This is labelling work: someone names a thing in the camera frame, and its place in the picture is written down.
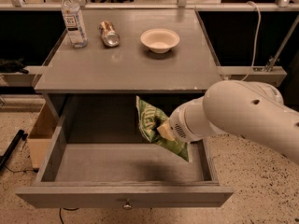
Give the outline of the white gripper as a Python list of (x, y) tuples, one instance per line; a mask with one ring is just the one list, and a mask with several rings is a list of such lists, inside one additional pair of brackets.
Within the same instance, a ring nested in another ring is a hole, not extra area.
[(157, 131), (169, 141), (174, 141), (177, 137), (184, 142), (195, 142), (199, 140), (199, 121), (200, 109), (197, 105), (180, 105), (171, 114), (170, 123), (166, 120)]

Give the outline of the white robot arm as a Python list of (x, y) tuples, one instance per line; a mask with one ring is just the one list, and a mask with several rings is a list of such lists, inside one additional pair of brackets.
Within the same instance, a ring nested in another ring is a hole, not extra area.
[(183, 142), (223, 133), (242, 136), (299, 164), (299, 112), (285, 106), (267, 83), (217, 82), (204, 96), (177, 107), (158, 132)]

